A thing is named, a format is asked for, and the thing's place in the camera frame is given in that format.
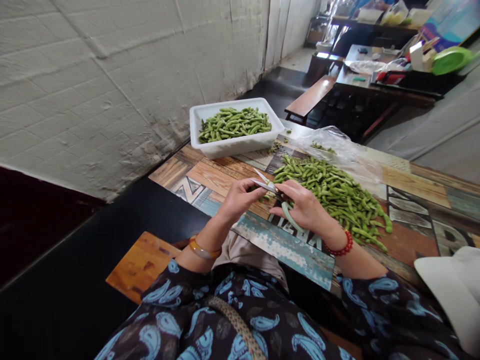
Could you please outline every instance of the white hat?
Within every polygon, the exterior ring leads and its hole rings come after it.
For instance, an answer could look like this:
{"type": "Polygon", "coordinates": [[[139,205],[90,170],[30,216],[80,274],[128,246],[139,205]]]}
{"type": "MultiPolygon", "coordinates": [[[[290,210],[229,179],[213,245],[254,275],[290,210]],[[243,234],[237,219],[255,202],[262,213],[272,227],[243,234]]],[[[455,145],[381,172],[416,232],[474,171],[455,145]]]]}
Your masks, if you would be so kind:
{"type": "Polygon", "coordinates": [[[464,246],[452,257],[422,257],[413,264],[448,316],[463,350],[480,357],[480,248],[464,246]]]}

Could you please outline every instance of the woven strap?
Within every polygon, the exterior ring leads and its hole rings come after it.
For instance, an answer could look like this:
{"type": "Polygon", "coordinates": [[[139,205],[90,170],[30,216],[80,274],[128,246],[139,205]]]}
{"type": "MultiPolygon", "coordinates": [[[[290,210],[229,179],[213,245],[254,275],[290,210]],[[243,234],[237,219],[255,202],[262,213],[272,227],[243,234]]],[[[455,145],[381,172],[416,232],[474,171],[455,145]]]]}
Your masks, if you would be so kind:
{"type": "Polygon", "coordinates": [[[230,321],[233,328],[245,342],[248,352],[253,360],[267,360],[247,324],[233,307],[216,296],[207,297],[205,300],[205,305],[218,310],[228,319],[228,321],[230,321]]]}

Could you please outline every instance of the beige pants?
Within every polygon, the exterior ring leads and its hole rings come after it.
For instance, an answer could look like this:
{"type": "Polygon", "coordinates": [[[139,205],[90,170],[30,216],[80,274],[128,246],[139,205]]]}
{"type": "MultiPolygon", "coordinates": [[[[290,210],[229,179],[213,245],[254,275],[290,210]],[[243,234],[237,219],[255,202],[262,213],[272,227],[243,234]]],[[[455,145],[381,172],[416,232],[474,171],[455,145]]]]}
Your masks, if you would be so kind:
{"type": "Polygon", "coordinates": [[[228,263],[250,265],[260,269],[275,277],[287,293],[289,292],[287,278],[278,260],[231,230],[221,247],[221,255],[215,260],[212,269],[228,263]]]}

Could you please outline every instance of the paisley patterned shirt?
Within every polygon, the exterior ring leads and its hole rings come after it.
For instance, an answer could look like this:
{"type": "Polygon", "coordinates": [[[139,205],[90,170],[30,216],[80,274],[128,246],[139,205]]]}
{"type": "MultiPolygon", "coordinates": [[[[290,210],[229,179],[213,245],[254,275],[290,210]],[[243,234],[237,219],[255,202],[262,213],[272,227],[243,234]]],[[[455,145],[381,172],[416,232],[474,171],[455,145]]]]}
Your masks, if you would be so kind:
{"type": "MultiPolygon", "coordinates": [[[[466,357],[428,302],[393,272],[372,280],[339,280],[365,359],[466,357]]],[[[231,304],[267,359],[353,359],[329,342],[268,273],[229,263],[199,274],[175,260],[96,358],[251,359],[231,323],[203,305],[207,294],[231,304]]]]}

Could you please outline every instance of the bracelet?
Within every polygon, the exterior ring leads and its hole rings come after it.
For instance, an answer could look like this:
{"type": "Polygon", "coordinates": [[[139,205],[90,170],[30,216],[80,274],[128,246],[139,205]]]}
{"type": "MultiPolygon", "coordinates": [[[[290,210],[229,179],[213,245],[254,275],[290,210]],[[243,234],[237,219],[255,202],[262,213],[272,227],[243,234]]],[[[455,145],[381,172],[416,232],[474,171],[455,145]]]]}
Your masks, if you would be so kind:
{"type": "Polygon", "coordinates": [[[351,249],[352,249],[352,245],[354,244],[354,239],[352,238],[352,234],[345,230],[345,234],[346,234],[346,245],[343,249],[341,250],[331,250],[327,244],[325,242],[323,242],[323,245],[325,245],[325,249],[328,250],[328,252],[330,252],[330,254],[332,254],[333,256],[343,256],[343,255],[346,255],[351,249]]]}
{"type": "Polygon", "coordinates": [[[214,260],[214,259],[217,259],[222,253],[222,248],[220,248],[220,250],[217,250],[217,251],[207,251],[201,248],[195,241],[196,238],[197,238],[197,235],[193,235],[188,241],[188,245],[190,245],[190,249],[195,253],[195,255],[205,260],[214,260]]]}

